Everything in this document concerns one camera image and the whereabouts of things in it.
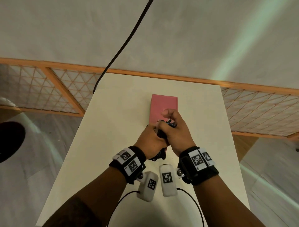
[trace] power cord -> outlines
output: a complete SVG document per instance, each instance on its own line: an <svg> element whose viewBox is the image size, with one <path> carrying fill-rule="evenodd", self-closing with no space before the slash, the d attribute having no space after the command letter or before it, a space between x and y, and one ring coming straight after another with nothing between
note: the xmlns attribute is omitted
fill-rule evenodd
<svg viewBox="0 0 299 227"><path fill-rule="evenodd" d="M92 94L94 94L97 85L99 83L99 81L102 79L102 77L104 76L105 72L109 69L109 67L112 65L112 63L115 61L115 59L119 56L119 54L123 51L123 49L126 47L126 45L128 44L128 42L131 40L131 38L133 37L133 35L135 34L137 28L139 27L142 19L144 18L145 14L147 13L147 10L149 9L150 5L152 4L154 0L149 0L147 5L145 6L141 16L139 17L139 20L137 21L135 27L133 28L131 34L129 35L129 37L127 38L127 40L125 41L125 43L122 45L122 47L119 49L119 51L116 53L116 55L113 57L113 59L110 61L110 63L107 65L107 67L105 68L105 70L102 72L100 78L97 80L97 82L95 83L94 86L94 90L92 92Z"/></svg>
<svg viewBox="0 0 299 227"><path fill-rule="evenodd" d="M200 211L200 208L199 208L199 206L197 205L197 202L195 201L195 199L193 199L193 197L192 197L188 192L186 192L184 189L181 189L181 188L179 188L179 187L177 187L176 189L177 189L178 191L183 191L183 192L185 192L185 193L186 193L187 195L189 195L190 198L195 202L195 204L196 204L196 206L197 206L197 208L198 208L198 210L199 210L200 216L201 216L201 218L202 218L202 226L205 227L205 223L204 223L204 218L203 218L203 216L202 216L202 212Z"/></svg>
<svg viewBox="0 0 299 227"><path fill-rule="evenodd" d="M120 204L120 202L121 202L127 195L129 195L129 194L131 194L131 193L133 193L133 192L140 193L140 191L131 191L131 192L125 194L125 195L120 199L120 201L118 201L118 203L117 203L116 207L114 208L112 214L114 213L115 209L116 209L117 206Z"/></svg>

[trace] white marker tag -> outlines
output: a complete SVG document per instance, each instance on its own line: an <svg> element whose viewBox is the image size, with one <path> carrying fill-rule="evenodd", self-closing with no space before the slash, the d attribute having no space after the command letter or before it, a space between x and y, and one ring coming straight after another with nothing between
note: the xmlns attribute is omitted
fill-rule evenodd
<svg viewBox="0 0 299 227"><path fill-rule="evenodd" d="M135 157L124 169L128 176L130 176L141 163L137 157Z"/></svg>
<svg viewBox="0 0 299 227"><path fill-rule="evenodd" d="M211 159L211 157L209 156L209 154L207 153L205 148L200 148L199 152L204 157L204 159L207 162L208 166L214 166L215 165L215 162Z"/></svg>
<svg viewBox="0 0 299 227"><path fill-rule="evenodd" d="M207 165L204 163L201 155L199 154L198 150L191 151L191 152L189 152L188 155L190 156L190 158L193 162L193 165L195 166L197 171L200 171L207 167Z"/></svg>
<svg viewBox="0 0 299 227"><path fill-rule="evenodd" d="M135 153L130 148L124 148L113 156L113 160L117 160L120 164L124 164L133 155L135 155Z"/></svg>

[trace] wristband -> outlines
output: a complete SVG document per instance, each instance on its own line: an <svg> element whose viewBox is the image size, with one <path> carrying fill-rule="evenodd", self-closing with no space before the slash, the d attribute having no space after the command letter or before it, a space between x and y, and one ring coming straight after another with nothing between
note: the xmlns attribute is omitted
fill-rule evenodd
<svg viewBox="0 0 299 227"><path fill-rule="evenodd" d="M124 148L113 157L109 166L118 169L126 178L127 183L134 184L134 180L145 169L145 154L136 146Z"/></svg>
<svg viewBox="0 0 299 227"><path fill-rule="evenodd" d="M203 148L190 147L179 158L178 168L185 174L182 179L188 184L198 185L219 174L215 162Z"/></svg>

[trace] orange wire mesh panel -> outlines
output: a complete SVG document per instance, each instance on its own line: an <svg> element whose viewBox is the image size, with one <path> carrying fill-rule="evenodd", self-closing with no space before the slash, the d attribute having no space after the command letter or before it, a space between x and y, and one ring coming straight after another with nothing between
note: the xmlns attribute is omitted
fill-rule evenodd
<svg viewBox="0 0 299 227"><path fill-rule="evenodd" d="M299 96L221 88L232 131L288 136L299 129Z"/></svg>
<svg viewBox="0 0 299 227"><path fill-rule="evenodd" d="M84 110L92 98L92 91L100 74L62 69L52 69Z"/></svg>
<svg viewBox="0 0 299 227"><path fill-rule="evenodd" d="M0 64L0 105L77 113L35 66Z"/></svg>

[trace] person's right forearm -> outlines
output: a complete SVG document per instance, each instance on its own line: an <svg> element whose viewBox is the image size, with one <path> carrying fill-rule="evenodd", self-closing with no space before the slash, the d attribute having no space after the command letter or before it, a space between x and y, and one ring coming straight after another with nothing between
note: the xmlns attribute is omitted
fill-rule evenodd
<svg viewBox="0 0 299 227"><path fill-rule="evenodd" d="M220 176L194 186L194 190L209 227L264 226L238 200Z"/></svg>

